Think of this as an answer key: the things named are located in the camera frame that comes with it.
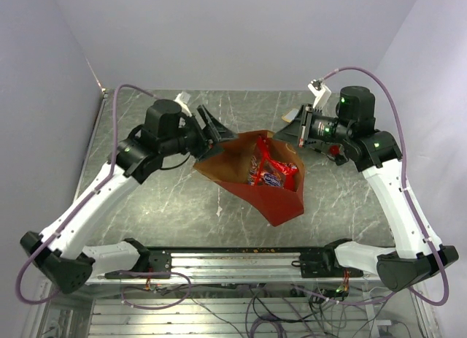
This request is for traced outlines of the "large red snack bag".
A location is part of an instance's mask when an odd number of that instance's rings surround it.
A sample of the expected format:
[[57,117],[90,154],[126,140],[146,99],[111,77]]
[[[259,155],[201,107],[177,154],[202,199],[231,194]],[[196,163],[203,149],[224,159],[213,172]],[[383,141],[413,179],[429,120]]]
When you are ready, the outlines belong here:
[[294,177],[298,167],[293,163],[281,162],[271,157],[271,140],[258,136],[248,171],[248,185],[267,185],[270,187],[295,190]]

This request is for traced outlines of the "red brown paper bag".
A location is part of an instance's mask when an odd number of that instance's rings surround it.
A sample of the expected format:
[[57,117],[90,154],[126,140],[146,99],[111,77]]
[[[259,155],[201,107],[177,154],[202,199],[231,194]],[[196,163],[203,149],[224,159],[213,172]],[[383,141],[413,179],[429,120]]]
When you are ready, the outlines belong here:
[[[233,195],[257,209],[272,226],[279,226],[304,213],[304,164],[293,146],[272,138],[267,130],[247,131],[239,138],[221,144],[223,152],[194,164],[193,168]],[[263,137],[271,157],[280,163],[294,164],[298,171],[289,187],[251,185],[247,178],[256,142]]]

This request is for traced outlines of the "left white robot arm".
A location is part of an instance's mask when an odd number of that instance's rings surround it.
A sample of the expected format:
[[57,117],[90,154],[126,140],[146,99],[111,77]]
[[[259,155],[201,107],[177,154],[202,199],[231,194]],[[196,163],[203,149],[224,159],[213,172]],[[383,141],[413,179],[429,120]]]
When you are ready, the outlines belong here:
[[204,106],[197,110],[204,126],[179,99],[155,101],[143,124],[118,144],[73,205],[41,232],[29,231],[21,238],[35,267],[61,293],[75,292],[92,277],[108,273],[141,277],[150,268],[150,251],[134,239],[98,247],[86,243],[117,203],[163,168],[164,158],[189,154],[203,161],[222,153],[222,143],[237,139]]

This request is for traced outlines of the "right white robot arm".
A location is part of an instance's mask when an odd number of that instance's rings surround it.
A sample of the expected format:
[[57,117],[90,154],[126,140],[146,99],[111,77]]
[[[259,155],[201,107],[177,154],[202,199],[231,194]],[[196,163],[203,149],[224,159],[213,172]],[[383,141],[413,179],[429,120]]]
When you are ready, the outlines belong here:
[[362,86],[340,90],[335,117],[322,114],[329,88],[318,80],[308,85],[312,104],[298,114],[274,138],[299,147],[338,145],[330,158],[338,165],[352,161],[375,192],[387,218],[394,247],[362,245],[340,239],[325,246],[323,271],[340,275],[346,268],[376,274],[391,291],[399,292],[438,274],[458,260],[455,247],[443,245],[423,215],[408,182],[403,179],[403,154],[394,136],[375,128],[375,97]]

